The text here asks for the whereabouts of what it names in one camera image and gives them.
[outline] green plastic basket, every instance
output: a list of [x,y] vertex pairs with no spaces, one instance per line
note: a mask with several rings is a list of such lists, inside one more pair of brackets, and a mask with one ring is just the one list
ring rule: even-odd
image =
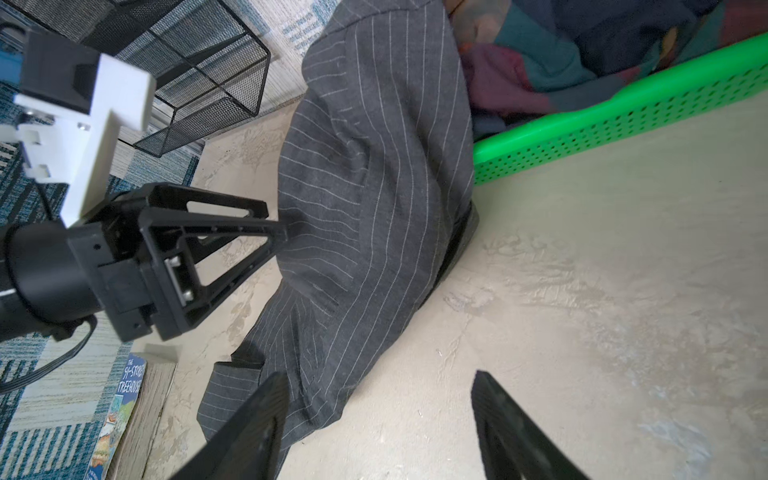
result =
[[768,88],[768,34],[637,81],[581,111],[552,114],[475,144],[475,184],[631,137]]

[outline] wire mesh organizer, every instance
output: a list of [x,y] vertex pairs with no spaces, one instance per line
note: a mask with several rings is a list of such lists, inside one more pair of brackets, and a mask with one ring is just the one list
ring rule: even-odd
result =
[[133,144],[150,155],[259,113],[270,51],[224,0],[6,1],[157,79],[155,97],[170,123]]

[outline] pile of clothes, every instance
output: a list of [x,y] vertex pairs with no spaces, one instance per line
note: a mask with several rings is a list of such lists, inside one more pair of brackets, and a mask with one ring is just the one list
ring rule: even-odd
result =
[[768,31],[766,0],[444,0],[476,140]]

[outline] gray pinstriped pants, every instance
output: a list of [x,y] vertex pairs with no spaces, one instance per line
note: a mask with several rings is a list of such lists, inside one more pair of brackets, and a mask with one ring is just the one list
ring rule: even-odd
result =
[[207,439],[277,371],[290,381],[283,458],[338,420],[434,286],[470,208],[465,80],[439,0],[342,0],[303,62],[309,85],[283,145],[283,281],[215,365]]

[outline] concrete floor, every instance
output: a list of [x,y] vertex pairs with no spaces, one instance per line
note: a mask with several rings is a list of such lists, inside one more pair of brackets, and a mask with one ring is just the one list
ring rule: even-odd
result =
[[[291,113],[210,142],[196,183],[274,208]],[[768,93],[476,188],[480,227],[454,272],[280,479],[484,478],[477,369],[593,480],[768,478],[766,124]],[[260,271],[171,344],[149,479],[202,446],[212,364],[278,279]]]

